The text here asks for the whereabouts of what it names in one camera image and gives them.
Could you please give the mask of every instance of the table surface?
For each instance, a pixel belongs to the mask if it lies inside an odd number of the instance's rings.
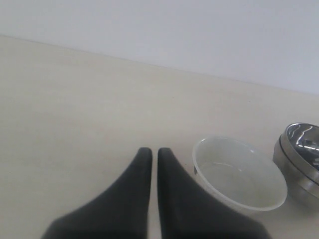
[[[0,238],[40,238],[104,191],[141,146],[154,155],[172,148],[193,175],[192,147],[207,135],[249,142],[271,160],[288,124],[319,124],[319,96],[8,37],[0,78]],[[160,239],[156,176],[154,163],[152,239]],[[254,217],[273,239],[318,238],[319,215],[289,198]]]

